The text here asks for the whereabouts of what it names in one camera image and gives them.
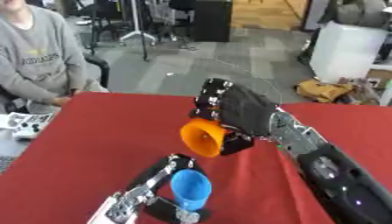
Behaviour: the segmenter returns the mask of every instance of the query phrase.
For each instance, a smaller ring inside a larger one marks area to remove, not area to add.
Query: robotic arm
[[[336,223],[392,223],[391,194],[314,128],[265,96],[227,80],[210,79],[195,105],[191,117],[216,121],[232,131],[224,137],[222,156],[251,147],[256,138],[276,142]]]
[[[124,193],[117,192],[108,197],[87,224],[134,224],[142,209],[161,221],[170,223],[191,224],[202,221],[206,218],[203,209],[186,211],[169,199],[158,196],[158,189],[173,174],[183,169],[193,169],[205,174],[194,158],[182,154],[164,157],[135,178]]]

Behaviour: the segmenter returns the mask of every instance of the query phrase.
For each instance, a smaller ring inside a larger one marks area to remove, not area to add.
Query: red tablecloth
[[[86,223],[98,206],[141,170],[171,153],[194,156],[213,183],[206,223],[332,223],[293,166],[272,143],[214,159],[181,142],[189,97],[93,94],[75,97],[0,176],[0,223]],[[392,109],[284,105],[392,190]],[[161,193],[170,196],[169,187]],[[141,215],[138,223],[159,223]]]

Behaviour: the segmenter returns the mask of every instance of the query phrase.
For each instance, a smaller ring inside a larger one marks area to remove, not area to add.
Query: cardboard box
[[[388,81],[392,80],[392,71],[371,69],[367,77],[373,88],[384,89]]]

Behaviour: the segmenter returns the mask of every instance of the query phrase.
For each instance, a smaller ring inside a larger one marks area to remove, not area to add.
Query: man's hand
[[[81,93],[81,90],[74,88],[71,90],[71,97]]]
[[[52,101],[52,105],[62,107],[71,100],[68,96],[56,97]]]

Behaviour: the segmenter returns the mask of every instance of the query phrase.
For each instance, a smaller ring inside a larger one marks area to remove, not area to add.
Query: white device
[[[54,114],[28,115],[10,113],[2,128],[12,130],[16,139],[34,139],[54,118]]]

